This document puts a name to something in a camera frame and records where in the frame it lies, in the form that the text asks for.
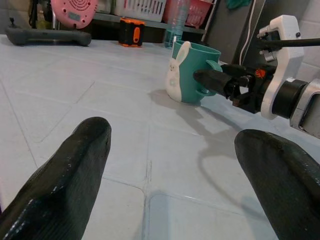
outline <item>bunny figure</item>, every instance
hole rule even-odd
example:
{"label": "bunny figure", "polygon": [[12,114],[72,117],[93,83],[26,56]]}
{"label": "bunny figure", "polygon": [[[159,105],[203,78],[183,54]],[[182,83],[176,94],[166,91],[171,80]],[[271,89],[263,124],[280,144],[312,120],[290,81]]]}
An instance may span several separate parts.
{"label": "bunny figure", "polygon": [[182,94],[180,88],[180,68],[179,66],[187,58],[191,43],[185,41],[179,49],[176,59],[171,58],[168,73],[165,79],[165,89],[168,95],[175,101],[181,102]]}

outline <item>white wall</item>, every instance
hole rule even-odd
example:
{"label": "white wall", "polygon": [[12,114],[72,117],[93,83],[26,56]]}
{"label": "white wall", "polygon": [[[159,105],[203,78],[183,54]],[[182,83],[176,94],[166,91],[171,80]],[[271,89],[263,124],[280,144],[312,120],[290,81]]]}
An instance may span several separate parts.
{"label": "white wall", "polygon": [[[310,0],[299,25],[303,39],[320,38],[320,0]],[[297,79],[310,82],[315,78],[320,79],[320,46],[305,47]]]}

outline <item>orange container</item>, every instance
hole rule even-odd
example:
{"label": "orange container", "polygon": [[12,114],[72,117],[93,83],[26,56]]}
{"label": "orange container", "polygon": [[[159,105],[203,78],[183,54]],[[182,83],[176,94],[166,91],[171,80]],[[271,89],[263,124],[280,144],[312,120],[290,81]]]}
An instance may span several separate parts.
{"label": "orange container", "polygon": [[[164,22],[167,23],[169,21],[170,12],[172,9],[174,9],[176,3],[177,2],[175,0],[166,0],[163,14]],[[211,2],[202,0],[190,0],[190,9],[185,25],[193,26],[198,29],[204,23],[211,5]]]}

